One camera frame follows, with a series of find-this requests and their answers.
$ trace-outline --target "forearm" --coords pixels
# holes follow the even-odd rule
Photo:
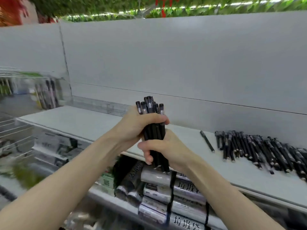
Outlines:
[[[110,133],[0,212],[1,229],[54,230],[119,154]]]
[[[195,156],[189,164],[187,175],[229,230],[284,230],[204,160]]]

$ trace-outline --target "person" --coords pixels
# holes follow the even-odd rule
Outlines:
[[[116,126],[71,162],[2,209],[0,229],[58,229],[109,162],[136,144],[146,125],[162,122],[169,124],[166,116],[156,113],[139,115],[136,108],[131,108]],[[169,160],[173,169],[186,174],[207,198],[228,230],[283,229],[189,150],[172,131],[167,130],[163,140],[143,141],[138,147],[143,150],[148,164],[153,160],[149,150],[155,150]]]

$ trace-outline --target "shelf surface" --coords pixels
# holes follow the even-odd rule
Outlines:
[[[17,120],[62,135],[93,142],[115,126],[121,117],[64,106],[22,116]],[[275,171],[275,174],[271,175],[266,170],[259,170],[246,158],[240,158],[236,160],[236,163],[223,162],[222,152],[217,149],[213,133],[205,132],[215,153],[210,151],[199,130],[171,124],[166,128],[171,129],[187,147],[200,155],[243,193],[307,213],[307,184],[296,174]],[[136,145],[123,154],[144,160],[143,152]]]

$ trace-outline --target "person's left hand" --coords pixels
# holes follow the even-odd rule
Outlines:
[[[119,140],[120,150],[126,151],[141,139],[144,127],[151,123],[163,122],[166,125],[169,124],[167,116],[157,113],[140,115],[136,106],[134,106],[129,109],[110,132]]]

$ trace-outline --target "pile of pens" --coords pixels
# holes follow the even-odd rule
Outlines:
[[[246,135],[243,131],[216,131],[217,148],[223,151],[223,160],[246,157],[255,166],[264,166],[271,174],[275,170],[289,173],[296,171],[304,181],[307,177],[307,150],[295,148],[288,143],[281,143],[278,138],[260,135]]]
[[[136,106],[140,115],[148,113],[158,113],[164,115],[164,105],[157,104],[152,96],[144,97],[144,101],[136,102]],[[165,136],[165,123],[152,123],[147,125],[144,130],[144,139],[160,139],[163,140]],[[155,168],[160,167],[162,172],[169,173],[169,161],[159,152],[150,151],[153,157],[153,165]]]

